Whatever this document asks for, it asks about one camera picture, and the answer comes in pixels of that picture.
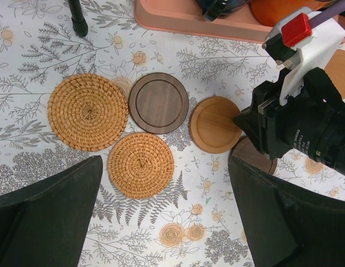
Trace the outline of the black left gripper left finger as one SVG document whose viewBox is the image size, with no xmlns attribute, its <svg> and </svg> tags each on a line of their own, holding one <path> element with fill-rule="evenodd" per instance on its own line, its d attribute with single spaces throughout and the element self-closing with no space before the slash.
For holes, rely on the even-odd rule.
<svg viewBox="0 0 345 267">
<path fill-rule="evenodd" d="M 103 173 L 100 156 L 0 196 L 0 266 L 77 266 Z"/>
</svg>

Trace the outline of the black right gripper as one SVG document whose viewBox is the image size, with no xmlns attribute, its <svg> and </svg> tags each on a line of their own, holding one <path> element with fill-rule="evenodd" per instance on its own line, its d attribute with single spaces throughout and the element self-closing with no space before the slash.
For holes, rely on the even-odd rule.
<svg viewBox="0 0 345 267">
<path fill-rule="evenodd" d="M 302 79 L 298 96 L 279 97 L 288 70 L 277 82 L 265 81 L 253 90 L 251 108 L 233 122 L 258 152 L 271 159 L 296 149 L 345 176 L 345 102 L 326 72 L 316 67 Z"/>
</svg>

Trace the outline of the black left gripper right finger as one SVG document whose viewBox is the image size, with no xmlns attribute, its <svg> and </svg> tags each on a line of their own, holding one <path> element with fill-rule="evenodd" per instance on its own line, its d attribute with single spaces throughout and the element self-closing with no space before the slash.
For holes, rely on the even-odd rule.
<svg viewBox="0 0 345 267">
<path fill-rule="evenodd" d="M 236 157 L 228 167 L 255 266 L 345 266 L 345 201 Z"/>
</svg>

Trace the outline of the dark wooden coaster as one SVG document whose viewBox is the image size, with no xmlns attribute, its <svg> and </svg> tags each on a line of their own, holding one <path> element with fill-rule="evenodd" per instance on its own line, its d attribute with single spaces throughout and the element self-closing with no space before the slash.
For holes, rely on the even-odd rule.
<svg viewBox="0 0 345 267">
<path fill-rule="evenodd" d="M 172 75 L 154 72 L 138 79 L 129 94 L 135 123 L 152 134 L 167 134 L 187 117 L 189 99 L 184 85 Z"/>
<path fill-rule="evenodd" d="M 243 136 L 238 143 L 231 149 L 231 157 L 237 157 L 253 165 L 254 167 L 273 175 L 277 167 L 277 159 L 270 160 L 256 150 L 247 136 Z"/>
</svg>

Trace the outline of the light wooden coaster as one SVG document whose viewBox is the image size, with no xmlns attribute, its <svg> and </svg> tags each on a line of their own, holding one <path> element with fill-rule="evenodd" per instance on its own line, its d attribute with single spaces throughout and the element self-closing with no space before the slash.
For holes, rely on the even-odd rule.
<svg viewBox="0 0 345 267">
<path fill-rule="evenodd" d="M 325 72 L 345 99 L 345 51 L 336 50 L 335 54 L 325 67 Z"/>
<path fill-rule="evenodd" d="M 231 100 L 213 96 L 201 101 L 189 121 L 194 143 L 210 154 L 221 154 L 233 148 L 241 138 L 242 130 L 233 122 L 240 113 Z"/>
</svg>

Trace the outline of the woven cork coaster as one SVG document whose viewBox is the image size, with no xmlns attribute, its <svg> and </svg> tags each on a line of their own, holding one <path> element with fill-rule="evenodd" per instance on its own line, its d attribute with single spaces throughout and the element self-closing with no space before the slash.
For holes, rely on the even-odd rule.
<svg viewBox="0 0 345 267">
<path fill-rule="evenodd" d="M 112 146 L 128 121 L 123 90 L 96 74 L 65 78 L 48 101 L 48 122 L 56 136 L 73 149 L 96 152 Z"/>
<path fill-rule="evenodd" d="M 169 184 L 174 158 L 168 145 L 151 133 L 133 133 L 121 139 L 109 154 L 108 174 L 126 197 L 152 197 Z"/>
</svg>

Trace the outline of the dark blue mug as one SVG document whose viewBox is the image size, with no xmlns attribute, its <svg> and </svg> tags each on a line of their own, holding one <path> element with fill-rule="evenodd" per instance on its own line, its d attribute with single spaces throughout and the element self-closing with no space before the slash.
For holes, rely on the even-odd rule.
<svg viewBox="0 0 345 267">
<path fill-rule="evenodd" d="M 240 10 L 249 3 L 249 0 L 195 0 L 202 10 L 203 18 L 213 22 L 217 18 L 224 18 Z"/>
</svg>

